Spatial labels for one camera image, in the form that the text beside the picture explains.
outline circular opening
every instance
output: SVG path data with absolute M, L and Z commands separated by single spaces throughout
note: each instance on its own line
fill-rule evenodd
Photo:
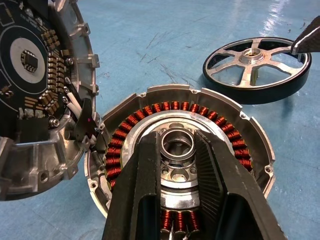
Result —
M 169 173 L 169 169 L 165 166 L 161 169 L 161 173 L 162 174 L 168 174 Z
M 42 183 L 45 183 L 46 181 L 48 181 L 48 175 L 47 173 L 43 172 L 41 175 L 40 175 L 40 181 Z
M 162 140 L 163 149 L 175 157 L 187 155 L 192 150 L 193 144 L 192 137 L 181 130 L 168 132 Z
M 184 183 L 188 181 L 189 175 L 184 169 L 175 169 L 171 173 L 171 179 L 177 183 Z
M 190 173 L 196 174 L 197 173 L 197 169 L 195 167 L 191 167 L 190 168 Z
M 261 53 L 261 50 L 258 48 L 249 48 L 243 52 L 246 57 L 254 57 Z

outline blue floor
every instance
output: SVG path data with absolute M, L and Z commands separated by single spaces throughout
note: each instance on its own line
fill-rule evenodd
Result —
M 295 39 L 320 14 L 319 0 L 79 0 L 78 5 L 99 54 L 101 114 L 150 86 L 204 87 L 202 65 L 213 50 L 249 37 Z M 289 240 L 320 239 L 320 54 L 312 57 L 299 92 L 244 106 L 274 148 L 276 182 L 268 202 Z M 1 202 L 0 239 L 101 239 L 105 219 L 90 197 L 83 168 L 82 160 L 72 180 L 41 195 Z

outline wire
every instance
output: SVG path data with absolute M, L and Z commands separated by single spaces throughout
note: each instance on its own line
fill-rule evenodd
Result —
M 66 95 L 68 96 L 68 98 L 70 99 L 70 101 L 73 103 L 73 105 L 74 105 L 74 106 L 80 111 L 80 113 L 81 113 L 82 108 L 81 108 L 80 104 L 78 103 L 75 95 L 74 95 L 72 92 L 68 92 Z

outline circuit board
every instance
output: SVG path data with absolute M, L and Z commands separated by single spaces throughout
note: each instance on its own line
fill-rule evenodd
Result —
M 0 136 L 19 142 L 19 126 L 62 117 L 71 75 L 65 49 L 55 27 L 26 1 L 0 0 Z

